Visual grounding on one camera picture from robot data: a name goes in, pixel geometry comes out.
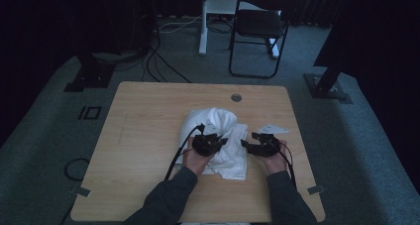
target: person's left hand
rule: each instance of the person's left hand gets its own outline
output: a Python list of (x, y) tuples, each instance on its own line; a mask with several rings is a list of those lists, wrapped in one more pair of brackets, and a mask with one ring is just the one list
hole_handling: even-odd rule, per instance
[(199, 176), (204, 172), (204, 169), (210, 160), (214, 157), (214, 154), (210, 155), (209, 157), (203, 157), (199, 155), (197, 152), (195, 152), (194, 149), (192, 149), (193, 140), (193, 137), (188, 139), (188, 147), (184, 150), (185, 153), (183, 154), (183, 165), (191, 169), (197, 176)]

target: dark sleeve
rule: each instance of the dark sleeve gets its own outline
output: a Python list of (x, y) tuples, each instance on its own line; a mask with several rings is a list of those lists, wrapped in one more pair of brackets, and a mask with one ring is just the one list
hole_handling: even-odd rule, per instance
[(293, 186), (287, 171), (267, 178), (272, 224), (317, 224), (316, 218)]
[(197, 184), (195, 173), (182, 167), (173, 179), (160, 182), (146, 197), (143, 208), (130, 216), (123, 224), (175, 224), (181, 217), (195, 184)]

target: metal stand base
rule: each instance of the metal stand base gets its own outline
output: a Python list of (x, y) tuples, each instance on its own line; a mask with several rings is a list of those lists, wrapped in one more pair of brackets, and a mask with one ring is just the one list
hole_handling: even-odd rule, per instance
[(313, 98), (338, 99), (343, 104), (353, 104), (350, 95), (345, 93), (336, 81), (329, 91), (319, 90), (318, 83), (322, 74), (303, 74)]
[(68, 83), (64, 92), (82, 92), (84, 88), (107, 88), (116, 64), (96, 62), (97, 73), (87, 73), (82, 67), (72, 83)]

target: person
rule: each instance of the person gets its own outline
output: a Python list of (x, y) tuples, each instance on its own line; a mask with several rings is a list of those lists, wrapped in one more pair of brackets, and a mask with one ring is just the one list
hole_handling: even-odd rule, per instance
[[(188, 140), (181, 169), (171, 180), (160, 182), (146, 197), (143, 207), (124, 221), (124, 225), (174, 225), (178, 222), (198, 176), (214, 156), (203, 157), (191, 150), (192, 140)], [(314, 214), (290, 180), (284, 158), (280, 154), (258, 158), (268, 173), (271, 224), (316, 224)]]

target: person's right hand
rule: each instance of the person's right hand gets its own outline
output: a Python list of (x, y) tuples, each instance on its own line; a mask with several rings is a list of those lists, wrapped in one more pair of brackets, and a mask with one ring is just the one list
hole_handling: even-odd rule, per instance
[[(287, 145), (286, 141), (280, 140), (280, 142), (284, 145)], [(281, 146), (280, 151), (285, 155), (285, 151), (286, 151), (285, 146)], [(273, 155), (269, 158), (264, 158), (264, 157), (257, 157), (257, 158), (260, 161), (263, 162), (268, 174), (277, 173), (277, 172), (280, 172), (280, 171), (287, 170), (286, 160), (279, 153), (276, 153), (275, 155)]]

